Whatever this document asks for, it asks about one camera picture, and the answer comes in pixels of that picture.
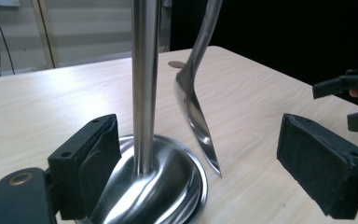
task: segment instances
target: light wood tabletop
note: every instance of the light wood tabletop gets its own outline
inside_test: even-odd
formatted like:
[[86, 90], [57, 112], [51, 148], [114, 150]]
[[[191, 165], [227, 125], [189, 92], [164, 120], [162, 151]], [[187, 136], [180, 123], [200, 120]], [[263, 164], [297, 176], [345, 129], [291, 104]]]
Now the light wood tabletop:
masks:
[[[313, 100], [311, 86], [219, 47], [208, 47], [196, 93], [223, 178], [204, 159], [173, 95], [190, 50], [159, 54], [155, 133], [189, 147], [208, 177], [199, 223], [358, 223], [326, 217], [276, 159], [283, 113], [313, 119], [358, 146], [347, 115], [358, 106], [335, 96]], [[92, 119], [117, 114], [132, 133], [131, 59], [0, 77], [0, 179], [47, 157]]]

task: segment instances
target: wooden table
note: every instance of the wooden table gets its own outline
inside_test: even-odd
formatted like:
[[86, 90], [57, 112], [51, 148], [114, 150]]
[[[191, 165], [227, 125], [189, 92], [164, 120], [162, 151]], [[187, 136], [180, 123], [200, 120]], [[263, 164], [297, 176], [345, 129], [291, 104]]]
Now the wooden table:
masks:
[[[313, 119], [358, 146], [346, 116], [358, 106], [335, 96], [313, 100], [311, 86], [228, 50], [209, 47], [196, 92], [223, 178], [204, 159], [173, 96], [189, 50], [159, 55], [155, 133], [191, 148], [208, 176], [199, 223], [358, 223], [326, 217], [276, 159], [283, 113]], [[88, 121], [115, 113], [132, 133], [131, 59], [0, 77], [0, 179], [47, 157]]]

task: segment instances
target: hand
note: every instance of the hand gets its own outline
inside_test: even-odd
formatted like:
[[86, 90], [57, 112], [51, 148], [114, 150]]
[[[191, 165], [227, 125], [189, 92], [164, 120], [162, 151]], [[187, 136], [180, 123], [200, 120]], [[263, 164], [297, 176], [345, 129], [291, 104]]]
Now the hand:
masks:
[[358, 90], [350, 90], [351, 97], [358, 97]]

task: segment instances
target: silver utensil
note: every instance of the silver utensil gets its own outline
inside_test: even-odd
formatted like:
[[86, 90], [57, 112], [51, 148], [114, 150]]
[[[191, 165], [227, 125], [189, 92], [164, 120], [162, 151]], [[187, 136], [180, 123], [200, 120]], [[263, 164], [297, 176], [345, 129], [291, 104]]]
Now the silver utensil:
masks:
[[187, 63], [176, 75], [174, 84], [176, 101], [181, 108], [182, 114], [185, 116], [185, 120], [188, 122], [193, 134], [197, 138], [207, 162], [220, 177], [222, 174], [219, 162], [214, 151], [208, 125], [194, 90], [194, 82], [200, 61], [211, 41], [222, 2], [223, 0], [208, 1], [206, 13], [194, 48], [190, 53]]

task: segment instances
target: metal base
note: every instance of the metal base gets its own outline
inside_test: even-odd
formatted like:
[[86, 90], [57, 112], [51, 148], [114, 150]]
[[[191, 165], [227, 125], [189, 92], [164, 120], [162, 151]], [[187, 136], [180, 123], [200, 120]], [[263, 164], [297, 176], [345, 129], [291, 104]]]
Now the metal base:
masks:
[[206, 174], [185, 146], [155, 135], [153, 170], [134, 172], [133, 136], [120, 138], [121, 160], [92, 217], [82, 223], [194, 223], [207, 198]]

